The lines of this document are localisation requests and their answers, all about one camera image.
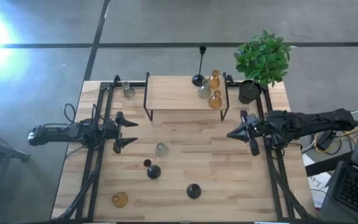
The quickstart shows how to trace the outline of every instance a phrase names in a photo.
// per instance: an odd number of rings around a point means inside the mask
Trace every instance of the glass vase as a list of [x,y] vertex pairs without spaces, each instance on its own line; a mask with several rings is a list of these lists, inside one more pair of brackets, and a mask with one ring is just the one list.
[[124,88],[124,96],[127,99],[131,99],[135,96],[135,89],[134,87],[129,85],[129,82],[123,82],[122,87]]
[[117,208],[122,208],[127,205],[128,196],[125,192],[119,192],[112,196],[111,201]]
[[222,106],[222,92],[219,90],[216,90],[214,92],[214,95],[211,96],[211,98],[208,100],[208,104],[210,107],[214,109],[218,109]]
[[219,80],[219,70],[213,70],[212,75],[209,78],[209,87],[211,89],[216,89],[221,84],[221,81]]
[[168,146],[164,143],[158,143],[155,148],[155,154],[158,157],[165,157],[168,155]]
[[209,88],[209,80],[203,80],[203,85],[197,91],[198,96],[204,99],[208,99],[211,96],[211,89]]

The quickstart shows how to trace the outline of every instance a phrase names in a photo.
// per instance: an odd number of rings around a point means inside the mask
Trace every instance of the green leaves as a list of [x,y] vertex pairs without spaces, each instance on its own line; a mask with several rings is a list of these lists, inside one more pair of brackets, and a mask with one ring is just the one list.
[[244,73],[246,79],[274,86],[287,74],[289,51],[291,47],[283,43],[282,37],[275,37],[264,30],[261,37],[255,36],[250,42],[240,45],[233,55],[237,71]]

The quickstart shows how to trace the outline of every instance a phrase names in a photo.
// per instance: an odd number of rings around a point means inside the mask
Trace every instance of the white paper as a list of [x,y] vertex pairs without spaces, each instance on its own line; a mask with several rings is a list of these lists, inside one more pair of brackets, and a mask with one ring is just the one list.
[[[302,159],[305,166],[314,164],[314,161],[305,154],[302,155]],[[321,205],[323,204],[324,198],[326,196],[326,194],[318,190],[327,192],[328,187],[326,187],[326,185],[330,178],[331,175],[329,175],[327,172],[308,177],[310,189],[316,189],[316,190],[311,190],[311,196],[313,197],[314,206],[316,208],[321,208]]]

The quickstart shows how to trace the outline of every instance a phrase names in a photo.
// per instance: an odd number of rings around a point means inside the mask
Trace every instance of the wooden table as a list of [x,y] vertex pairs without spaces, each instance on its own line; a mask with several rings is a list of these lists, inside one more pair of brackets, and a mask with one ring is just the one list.
[[[99,85],[100,82],[84,83],[76,121],[90,118]],[[150,122],[143,109],[144,87],[135,89],[136,95],[130,100],[123,97],[122,88],[114,89],[110,114],[114,116],[122,111],[129,121],[138,123],[138,127],[123,128],[122,133],[125,138],[139,139],[126,146],[121,154],[112,151],[113,141],[106,144],[94,221],[276,220],[265,153],[254,157],[248,144],[226,137],[239,125],[240,109],[258,114],[256,102],[241,104],[237,99],[238,88],[229,87],[230,109],[224,121],[215,111],[161,110],[155,111],[155,121]],[[276,84],[270,96],[274,109],[290,109],[283,83]],[[262,140],[258,141],[263,151]],[[159,142],[169,147],[167,157],[155,155]],[[79,146],[70,144],[68,152]],[[65,161],[52,217],[59,216],[78,193],[85,158],[86,149],[82,149]],[[147,177],[145,159],[161,167],[162,175],[157,180]],[[299,147],[288,147],[284,161],[291,190],[307,211],[315,214]],[[192,183],[202,188],[201,197],[196,200],[186,195],[186,188]],[[116,208],[111,202],[111,197],[118,192],[125,192],[129,197],[124,208]],[[84,215],[88,202],[86,200]],[[286,215],[284,200],[282,207]]]
[[151,110],[150,120],[155,110],[220,110],[221,120],[223,110],[227,110],[225,79],[226,74],[219,77],[221,84],[211,90],[211,96],[216,90],[221,92],[222,106],[214,109],[209,106],[208,99],[198,96],[199,86],[191,83],[188,76],[150,76],[147,74],[147,94],[145,110]]

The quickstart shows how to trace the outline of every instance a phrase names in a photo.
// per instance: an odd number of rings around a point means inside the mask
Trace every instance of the black candle holder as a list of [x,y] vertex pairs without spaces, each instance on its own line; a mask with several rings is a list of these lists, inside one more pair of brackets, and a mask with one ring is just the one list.
[[205,54],[205,50],[206,50],[205,46],[200,46],[200,54],[201,54],[200,69],[198,70],[198,74],[193,76],[193,78],[191,79],[191,82],[193,82],[193,84],[196,86],[201,86],[203,84],[203,80],[205,79],[205,77],[201,75],[201,66],[203,64],[203,56]]

